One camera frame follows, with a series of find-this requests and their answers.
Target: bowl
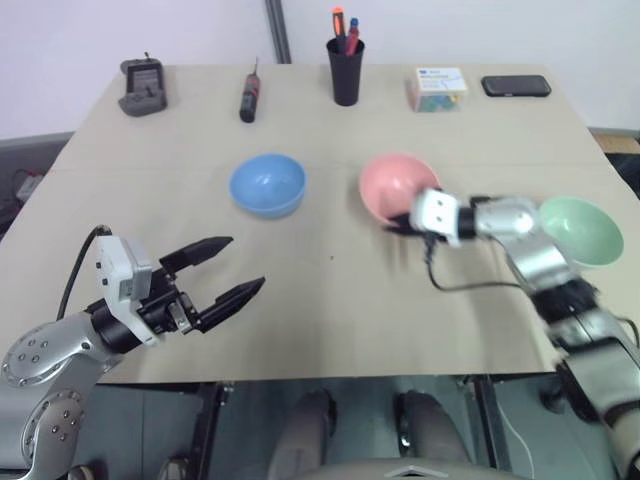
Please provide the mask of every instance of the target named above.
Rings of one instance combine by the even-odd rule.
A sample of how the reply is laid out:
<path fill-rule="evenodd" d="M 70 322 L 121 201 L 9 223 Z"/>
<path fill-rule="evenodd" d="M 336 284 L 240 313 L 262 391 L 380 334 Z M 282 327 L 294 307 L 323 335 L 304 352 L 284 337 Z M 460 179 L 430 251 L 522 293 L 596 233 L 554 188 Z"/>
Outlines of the bowl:
<path fill-rule="evenodd" d="M 416 195 L 427 188 L 439 188 L 436 174 L 417 157 L 389 153 L 374 158 L 360 174 L 360 196 L 381 223 L 411 211 Z"/>
<path fill-rule="evenodd" d="M 584 267 L 615 262 L 624 239 L 613 219 L 597 205 L 576 197 L 554 197 L 540 206 L 542 228 Z"/>
<path fill-rule="evenodd" d="M 266 154 L 240 165 L 231 176 L 233 201 L 262 218 L 292 213 L 304 196 L 307 175 L 298 162 L 286 155 Z"/>

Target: blue bowl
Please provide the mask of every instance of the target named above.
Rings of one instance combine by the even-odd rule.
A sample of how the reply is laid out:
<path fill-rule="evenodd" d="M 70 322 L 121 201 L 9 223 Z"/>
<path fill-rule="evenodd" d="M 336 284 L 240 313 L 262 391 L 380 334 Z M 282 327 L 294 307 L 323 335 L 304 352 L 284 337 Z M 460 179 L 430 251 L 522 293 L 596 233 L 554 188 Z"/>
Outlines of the blue bowl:
<path fill-rule="evenodd" d="M 304 196 L 307 174 L 298 162 L 269 153 L 240 165 L 229 182 L 231 198 L 248 212 L 263 218 L 292 213 Z"/>

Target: pen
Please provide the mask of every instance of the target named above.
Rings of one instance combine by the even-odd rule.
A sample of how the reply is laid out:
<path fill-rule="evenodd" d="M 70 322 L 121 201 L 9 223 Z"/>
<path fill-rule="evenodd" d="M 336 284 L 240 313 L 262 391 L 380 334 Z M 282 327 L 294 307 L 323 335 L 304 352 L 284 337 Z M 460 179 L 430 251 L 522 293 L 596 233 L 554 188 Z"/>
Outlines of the pen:
<path fill-rule="evenodd" d="M 347 49 L 346 54 L 351 56 L 356 53 L 356 47 L 358 46 L 358 37 L 360 31 L 358 30 L 358 19 L 353 17 L 351 19 L 351 26 L 349 27 L 349 36 L 347 37 Z"/>
<path fill-rule="evenodd" d="M 336 46 L 338 53 L 344 54 L 346 51 L 346 35 L 344 32 L 344 10 L 342 7 L 333 9 L 333 33 L 336 35 Z"/>

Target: pen cup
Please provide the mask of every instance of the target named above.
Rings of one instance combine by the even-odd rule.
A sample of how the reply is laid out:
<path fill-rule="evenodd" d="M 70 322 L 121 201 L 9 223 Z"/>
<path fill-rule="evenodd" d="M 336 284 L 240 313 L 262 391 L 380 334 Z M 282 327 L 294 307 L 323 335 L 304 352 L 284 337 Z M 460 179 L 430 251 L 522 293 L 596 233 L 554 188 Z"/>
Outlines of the pen cup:
<path fill-rule="evenodd" d="M 358 91 L 360 90 L 360 67 L 364 53 L 364 42 L 358 40 L 356 53 L 345 55 L 338 53 L 338 45 L 336 39 L 333 38 L 327 42 L 327 52 L 331 64 L 333 99 L 343 107 L 355 105 L 358 102 Z"/>

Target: pink bowl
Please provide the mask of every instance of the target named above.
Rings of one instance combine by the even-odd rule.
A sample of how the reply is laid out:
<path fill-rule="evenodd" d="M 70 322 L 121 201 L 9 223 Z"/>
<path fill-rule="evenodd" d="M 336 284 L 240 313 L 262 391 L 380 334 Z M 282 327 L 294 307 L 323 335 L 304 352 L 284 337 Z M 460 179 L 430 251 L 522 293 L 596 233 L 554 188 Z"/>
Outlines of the pink bowl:
<path fill-rule="evenodd" d="M 384 224 L 407 213 L 415 196 L 440 187 L 436 174 L 413 155 L 388 153 L 374 158 L 360 174 L 360 196 L 365 206 Z"/>

